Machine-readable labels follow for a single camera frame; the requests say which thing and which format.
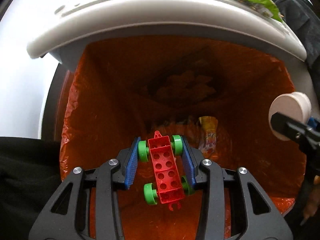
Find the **red plastic brick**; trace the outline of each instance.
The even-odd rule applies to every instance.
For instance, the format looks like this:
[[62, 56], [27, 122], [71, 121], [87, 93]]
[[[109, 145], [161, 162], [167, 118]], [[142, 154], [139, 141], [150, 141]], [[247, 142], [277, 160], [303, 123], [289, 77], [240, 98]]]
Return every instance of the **red plastic brick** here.
[[180, 208], [179, 200], [185, 197], [169, 136], [162, 136], [155, 131], [153, 139], [148, 140], [149, 152], [155, 172], [157, 194], [160, 202], [172, 204]]

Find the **green wheel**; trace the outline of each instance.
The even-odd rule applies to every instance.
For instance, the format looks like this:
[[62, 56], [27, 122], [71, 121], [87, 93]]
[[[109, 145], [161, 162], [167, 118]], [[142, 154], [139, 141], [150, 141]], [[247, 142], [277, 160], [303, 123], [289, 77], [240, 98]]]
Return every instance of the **green wheel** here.
[[181, 177], [181, 183], [182, 183], [182, 187], [183, 187], [184, 193], [187, 196], [190, 196], [190, 195], [195, 193], [194, 189], [189, 185], [186, 176], [182, 176]]
[[157, 191], [153, 189], [153, 183], [148, 183], [143, 186], [144, 199], [146, 200], [148, 205], [156, 205], [157, 204]]
[[139, 160], [142, 162], [148, 161], [149, 148], [147, 147], [147, 141], [138, 142], [138, 155]]
[[171, 137], [171, 147], [174, 152], [174, 155], [181, 155], [182, 154], [182, 139], [180, 135], [172, 135]]

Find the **blue gripper pad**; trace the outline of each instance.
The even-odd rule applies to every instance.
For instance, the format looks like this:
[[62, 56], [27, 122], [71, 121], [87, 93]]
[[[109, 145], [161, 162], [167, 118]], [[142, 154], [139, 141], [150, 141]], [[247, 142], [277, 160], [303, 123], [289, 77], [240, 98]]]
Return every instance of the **blue gripper pad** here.
[[310, 117], [307, 125], [311, 126], [313, 129], [317, 130], [318, 121], [314, 117]]
[[141, 141], [141, 137], [138, 137], [130, 159], [128, 161], [126, 170], [125, 170], [125, 180], [124, 185], [126, 189], [129, 189], [129, 187], [133, 184], [134, 176], [136, 175], [137, 167], [138, 167], [138, 143]]
[[184, 172], [186, 173], [187, 181], [192, 188], [195, 188], [196, 185], [196, 177], [195, 177], [195, 168], [191, 161], [191, 157], [186, 146], [184, 139], [182, 138], [183, 151], [182, 151], [182, 165]]

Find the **red toy car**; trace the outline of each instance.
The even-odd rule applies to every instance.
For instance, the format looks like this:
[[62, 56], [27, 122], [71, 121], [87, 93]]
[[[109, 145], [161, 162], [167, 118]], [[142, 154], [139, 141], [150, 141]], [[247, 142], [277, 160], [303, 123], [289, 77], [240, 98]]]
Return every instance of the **red toy car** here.
[[142, 162], [148, 161], [151, 157], [153, 170], [155, 172], [157, 189], [153, 183], [144, 185], [144, 197], [149, 205], [156, 205], [157, 198], [160, 202], [168, 203], [169, 209], [173, 211], [172, 204], [177, 204], [178, 209], [181, 207], [180, 199], [185, 197], [185, 192], [189, 195], [192, 192], [188, 185], [186, 177], [180, 179], [174, 154], [181, 155], [183, 144], [180, 135], [173, 135], [170, 141], [169, 136], [162, 136], [159, 131], [155, 131], [153, 139], [138, 143], [139, 159]]

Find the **trash can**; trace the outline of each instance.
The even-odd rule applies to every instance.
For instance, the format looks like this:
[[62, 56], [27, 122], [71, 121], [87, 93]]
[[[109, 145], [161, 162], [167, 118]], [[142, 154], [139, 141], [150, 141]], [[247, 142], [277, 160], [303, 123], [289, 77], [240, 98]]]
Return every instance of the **trash can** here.
[[[285, 23], [234, 0], [83, 0], [53, 13], [57, 22], [27, 50], [32, 58], [50, 53], [75, 72], [62, 131], [62, 179], [76, 166], [100, 166], [154, 129], [183, 133], [198, 147], [196, 120], [214, 116], [217, 154], [209, 158], [224, 168], [248, 168], [281, 212], [292, 205], [305, 156], [272, 135], [268, 110], [277, 96], [294, 91], [310, 98], [314, 116], [319, 107], [306, 51]], [[177, 166], [183, 173], [178, 160]], [[179, 212], [153, 209], [141, 191], [151, 173], [140, 163], [134, 185], [119, 193], [126, 238], [194, 239], [201, 193], [184, 200]], [[228, 221], [225, 233], [230, 236]]]

